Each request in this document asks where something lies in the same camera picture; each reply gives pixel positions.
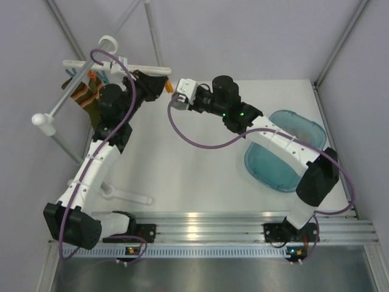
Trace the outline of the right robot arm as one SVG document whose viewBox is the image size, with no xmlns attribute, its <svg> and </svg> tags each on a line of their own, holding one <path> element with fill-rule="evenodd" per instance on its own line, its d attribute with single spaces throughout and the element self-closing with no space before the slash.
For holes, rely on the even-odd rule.
<svg viewBox="0 0 389 292">
<path fill-rule="evenodd" d="M 242 134 L 284 161 L 301 180 L 297 199 L 275 234 L 278 242 L 298 241 L 306 225 L 328 193 L 339 181 L 337 153 L 304 145 L 272 123 L 260 110 L 241 100 L 239 86 L 233 78 L 221 75 L 207 89 L 192 79 L 182 79 L 176 91 L 184 95 L 188 110 L 221 117 L 228 130 Z"/>
</svg>

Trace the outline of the grey sock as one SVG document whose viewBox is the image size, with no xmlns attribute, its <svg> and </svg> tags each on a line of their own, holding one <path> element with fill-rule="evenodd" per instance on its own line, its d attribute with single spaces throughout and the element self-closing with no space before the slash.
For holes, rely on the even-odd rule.
<svg viewBox="0 0 389 292">
<path fill-rule="evenodd" d="M 180 94 L 173 94 L 171 96 L 171 100 L 173 101 L 172 107 L 179 111 L 188 110 L 188 99 L 186 96 Z"/>
</svg>

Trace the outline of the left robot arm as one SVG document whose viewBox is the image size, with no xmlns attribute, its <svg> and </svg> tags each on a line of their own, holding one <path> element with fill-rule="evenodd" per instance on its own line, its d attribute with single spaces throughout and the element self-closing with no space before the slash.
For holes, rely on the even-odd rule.
<svg viewBox="0 0 389 292">
<path fill-rule="evenodd" d="M 136 70 L 97 90 L 98 122 L 87 156 L 75 178 L 56 203 L 47 203 L 43 217 L 53 239 L 90 250 L 101 240 L 118 235 L 130 242 L 137 236 L 136 219 L 125 211 L 92 216 L 97 195 L 102 192 L 109 169 L 123 153 L 133 132 L 129 122 L 145 102 L 157 100 L 167 76 Z"/>
</svg>

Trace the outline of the white plastic clip hanger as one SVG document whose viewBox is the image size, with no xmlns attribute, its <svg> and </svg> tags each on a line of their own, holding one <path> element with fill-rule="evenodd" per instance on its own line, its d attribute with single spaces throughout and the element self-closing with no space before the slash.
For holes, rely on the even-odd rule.
<svg viewBox="0 0 389 292">
<path fill-rule="evenodd" d="M 99 43 L 104 41 L 107 41 L 109 46 L 113 45 L 114 50 L 110 51 L 110 54 L 114 55 L 117 52 L 117 49 L 119 48 L 117 40 L 109 35 L 104 35 L 103 37 L 100 38 Z M 118 60 L 126 66 L 129 72 L 140 71 L 146 75 L 152 75 L 152 76 L 169 76 L 172 72 L 171 68 L 167 68 L 167 67 L 141 66 L 141 65 L 128 64 L 128 59 L 122 56 L 119 56 Z M 85 61 L 63 60 L 62 64 L 65 68 L 80 69 L 85 64 Z M 115 60 L 101 61 L 101 64 L 92 62 L 91 70 L 108 71 L 112 75 L 115 74 L 126 75 L 126 72 Z"/>
</svg>

